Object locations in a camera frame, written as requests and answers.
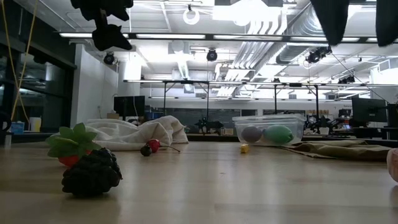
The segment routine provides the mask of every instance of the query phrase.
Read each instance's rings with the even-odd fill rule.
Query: yellow cable
[[[19,99],[21,101],[21,106],[22,106],[22,109],[24,111],[24,115],[25,115],[25,118],[26,118],[28,124],[29,124],[29,118],[28,118],[28,116],[26,114],[24,103],[22,101],[22,97],[21,97],[21,94],[20,94],[20,88],[21,88],[21,85],[22,85],[22,79],[23,79],[24,74],[25,74],[27,55],[29,53],[30,42],[32,40],[33,26],[34,26],[34,22],[35,22],[35,18],[36,18],[36,12],[37,12],[37,3],[38,3],[38,0],[35,1],[34,13],[33,13],[33,18],[32,18],[32,25],[30,26],[30,34],[29,34],[29,39],[28,39],[28,43],[27,43],[27,50],[26,50],[26,53],[25,53],[24,66],[23,66],[23,69],[22,69],[21,78],[20,78],[19,83],[18,83],[14,62],[12,60],[11,45],[10,45],[10,40],[9,40],[9,33],[8,33],[8,26],[7,26],[6,10],[5,10],[5,6],[4,6],[4,0],[2,1],[2,15],[3,15],[3,19],[4,19],[4,28],[6,30],[6,39],[7,39],[7,44],[8,44],[8,52],[9,52],[9,56],[10,56],[10,59],[11,59],[10,61],[11,61],[12,72],[14,74],[14,81],[15,81],[15,84],[17,85],[17,97],[15,99],[14,106],[12,108],[11,120],[14,119],[15,110],[16,110],[18,99]]]

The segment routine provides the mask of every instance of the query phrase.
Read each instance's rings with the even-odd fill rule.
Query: gray ball
[[[262,132],[255,126],[247,126],[242,130],[242,138],[249,143],[255,143],[260,140]]]

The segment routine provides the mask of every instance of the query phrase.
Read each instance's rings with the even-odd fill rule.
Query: white cloth
[[[158,139],[163,146],[188,143],[184,126],[173,116],[140,126],[116,119],[91,119],[85,125],[87,131],[97,133],[95,143],[112,151],[140,150],[150,139]]]

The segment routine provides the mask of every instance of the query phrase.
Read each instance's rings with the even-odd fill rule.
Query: green ball
[[[292,131],[288,127],[280,124],[269,126],[263,131],[263,135],[267,140],[276,144],[285,144],[291,142],[294,138]]]

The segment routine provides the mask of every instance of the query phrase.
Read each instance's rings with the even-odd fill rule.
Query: blue bin
[[[14,134],[23,134],[24,128],[25,128],[25,123],[12,122],[10,130]]]

